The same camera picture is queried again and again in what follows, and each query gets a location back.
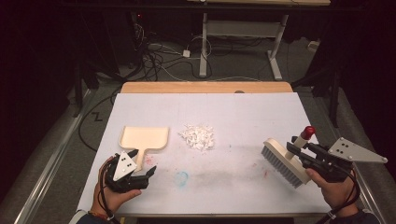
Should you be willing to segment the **cream brush with red tip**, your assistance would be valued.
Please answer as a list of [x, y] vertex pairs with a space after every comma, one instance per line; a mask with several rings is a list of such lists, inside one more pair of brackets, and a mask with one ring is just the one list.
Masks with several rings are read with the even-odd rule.
[[[302, 147], [309, 142], [315, 132], [316, 130], [313, 126], [306, 126], [293, 144], [297, 147]], [[262, 155], [264, 158], [293, 187], [298, 188], [310, 181], [310, 177], [305, 173], [304, 167], [295, 156], [291, 160], [286, 158], [286, 153], [288, 152], [286, 147], [280, 145], [274, 138], [268, 138], [263, 144]]]

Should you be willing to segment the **black metal stand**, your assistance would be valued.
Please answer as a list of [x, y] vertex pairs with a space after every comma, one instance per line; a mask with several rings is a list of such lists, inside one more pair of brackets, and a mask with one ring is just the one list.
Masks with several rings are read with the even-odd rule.
[[75, 78], [75, 112], [74, 117], [76, 118], [82, 109], [83, 106], [83, 95], [82, 95], [82, 83], [81, 83], [81, 74], [80, 74], [80, 65], [79, 61], [76, 61], [74, 67], [74, 78]]
[[300, 86], [310, 86], [314, 97], [329, 98], [328, 115], [334, 128], [338, 127], [337, 109], [340, 86], [340, 74], [337, 70], [324, 67], [313, 73], [307, 73], [291, 83], [293, 89]]

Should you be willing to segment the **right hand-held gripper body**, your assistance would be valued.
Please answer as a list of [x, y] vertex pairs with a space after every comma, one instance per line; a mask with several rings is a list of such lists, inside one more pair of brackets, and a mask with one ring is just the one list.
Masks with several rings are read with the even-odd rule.
[[350, 174], [354, 162], [388, 162], [386, 157], [343, 137], [339, 138], [330, 148], [312, 143], [308, 144], [307, 148], [315, 153], [316, 157], [313, 158], [301, 152], [300, 161], [303, 167], [314, 169], [330, 183], [344, 182]]

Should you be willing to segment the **white-legged desk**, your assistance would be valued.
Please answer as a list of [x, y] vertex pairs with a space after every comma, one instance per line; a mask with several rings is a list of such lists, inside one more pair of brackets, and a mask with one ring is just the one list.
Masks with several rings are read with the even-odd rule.
[[[203, 7], [213, 7], [215, 4], [225, 4], [226, 6], [247, 5], [258, 9], [259, 7], [327, 7], [330, 0], [189, 0], [200, 2]], [[206, 12], [203, 13], [202, 39], [199, 77], [208, 77], [209, 62], [208, 56], [212, 50], [208, 38], [210, 36], [236, 36], [236, 37], [271, 37], [275, 40], [271, 50], [266, 51], [267, 61], [272, 70], [275, 80], [281, 80], [276, 54], [287, 26], [289, 13], [281, 15], [279, 21], [243, 21], [242, 19], [221, 20], [209, 19]]]

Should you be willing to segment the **person's right hand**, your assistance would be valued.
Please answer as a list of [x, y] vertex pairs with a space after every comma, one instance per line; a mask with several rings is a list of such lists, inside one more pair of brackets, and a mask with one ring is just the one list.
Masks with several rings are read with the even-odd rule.
[[307, 168], [305, 172], [321, 189], [324, 200], [331, 209], [348, 202], [348, 196], [354, 194], [353, 181], [349, 177], [344, 182], [330, 183], [311, 168]]

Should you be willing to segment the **person's left hand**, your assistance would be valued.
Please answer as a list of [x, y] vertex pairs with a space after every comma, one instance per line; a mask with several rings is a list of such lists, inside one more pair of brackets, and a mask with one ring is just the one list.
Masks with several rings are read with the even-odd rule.
[[142, 193], [140, 189], [132, 189], [125, 193], [117, 193], [113, 192], [106, 186], [106, 165], [112, 159], [113, 157], [110, 156], [99, 169], [98, 181], [94, 188], [92, 207], [90, 209], [90, 211], [107, 215], [108, 217], [109, 213], [115, 214], [124, 203], [132, 200]]

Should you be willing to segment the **white table cover sheet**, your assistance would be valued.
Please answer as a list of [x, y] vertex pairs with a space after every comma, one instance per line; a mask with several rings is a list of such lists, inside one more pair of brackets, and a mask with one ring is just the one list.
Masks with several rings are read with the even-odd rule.
[[[157, 166], [148, 188], [120, 214], [324, 214], [330, 207], [315, 183], [294, 188], [262, 155], [266, 139], [286, 144], [309, 123], [295, 93], [120, 94], [78, 206], [91, 208], [98, 170], [122, 150], [125, 126], [168, 127], [166, 147], [144, 160], [145, 169]], [[178, 135], [186, 125], [213, 127], [215, 145], [205, 151], [189, 148]]]

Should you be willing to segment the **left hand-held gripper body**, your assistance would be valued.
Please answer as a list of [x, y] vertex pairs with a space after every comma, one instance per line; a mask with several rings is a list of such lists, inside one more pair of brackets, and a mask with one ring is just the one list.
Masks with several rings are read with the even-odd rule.
[[114, 192], [125, 193], [132, 189], [146, 189], [149, 178], [146, 175], [134, 175], [136, 164], [128, 152], [116, 153], [106, 171], [105, 183]]

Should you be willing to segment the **metal floor rail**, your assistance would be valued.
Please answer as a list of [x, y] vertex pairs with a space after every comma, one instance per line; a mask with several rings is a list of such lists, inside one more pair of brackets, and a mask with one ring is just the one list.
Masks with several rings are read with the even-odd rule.
[[[321, 144], [329, 145], [339, 137], [345, 137], [345, 139], [359, 146], [374, 150], [345, 95], [340, 94], [338, 96], [335, 117], [338, 127], [335, 127], [330, 119], [330, 100], [315, 97], [314, 102], [318, 108], [318, 118], [324, 123], [324, 128], [319, 128], [318, 139]], [[355, 168], [359, 177], [358, 182], [361, 186], [359, 205], [372, 211], [381, 224], [387, 224], [386, 216], [381, 211], [381, 204], [377, 195], [378, 182], [375, 182], [375, 174], [379, 171], [387, 172], [385, 166], [378, 163], [358, 162]]]
[[45, 195], [50, 188], [53, 178], [64, 159], [64, 155], [68, 149], [68, 145], [73, 133], [81, 123], [84, 113], [86, 112], [88, 105], [92, 102], [92, 98], [96, 94], [96, 91], [86, 90], [82, 97], [82, 106], [77, 108], [74, 114], [70, 117], [67, 122], [67, 126], [62, 132], [62, 135], [58, 138], [56, 147], [51, 151], [50, 157], [46, 162], [40, 176], [35, 182], [29, 197], [26, 199], [21, 211], [18, 213], [13, 224], [31, 224], [36, 214], [37, 209], [42, 203]]

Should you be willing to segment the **cream plastic dustpan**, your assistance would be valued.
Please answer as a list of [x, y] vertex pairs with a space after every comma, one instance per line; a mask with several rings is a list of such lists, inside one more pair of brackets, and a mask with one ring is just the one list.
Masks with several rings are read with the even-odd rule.
[[161, 150], [168, 142], [168, 127], [128, 127], [120, 135], [119, 144], [125, 149], [137, 149], [135, 171], [143, 169], [144, 157], [148, 150]]

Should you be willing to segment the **pile of white paper scraps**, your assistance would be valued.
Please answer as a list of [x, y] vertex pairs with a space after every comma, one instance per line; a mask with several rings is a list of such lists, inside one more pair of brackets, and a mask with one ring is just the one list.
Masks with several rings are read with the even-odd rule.
[[215, 145], [214, 128], [207, 125], [186, 125], [178, 133], [189, 148], [205, 151]]

